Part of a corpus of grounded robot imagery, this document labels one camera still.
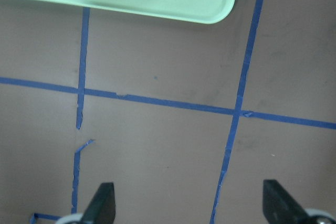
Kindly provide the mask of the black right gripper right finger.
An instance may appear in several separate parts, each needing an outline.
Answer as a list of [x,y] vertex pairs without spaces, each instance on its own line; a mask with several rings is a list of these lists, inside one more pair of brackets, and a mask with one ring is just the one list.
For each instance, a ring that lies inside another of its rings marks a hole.
[[263,181],[263,214],[270,224],[306,223],[307,212],[275,179]]

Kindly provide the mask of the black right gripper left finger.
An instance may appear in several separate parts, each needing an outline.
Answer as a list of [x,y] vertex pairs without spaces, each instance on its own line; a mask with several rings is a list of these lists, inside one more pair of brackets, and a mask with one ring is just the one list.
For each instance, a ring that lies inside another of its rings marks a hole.
[[79,223],[113,224],[116,216],[114,183],[102,183],[97,189]]

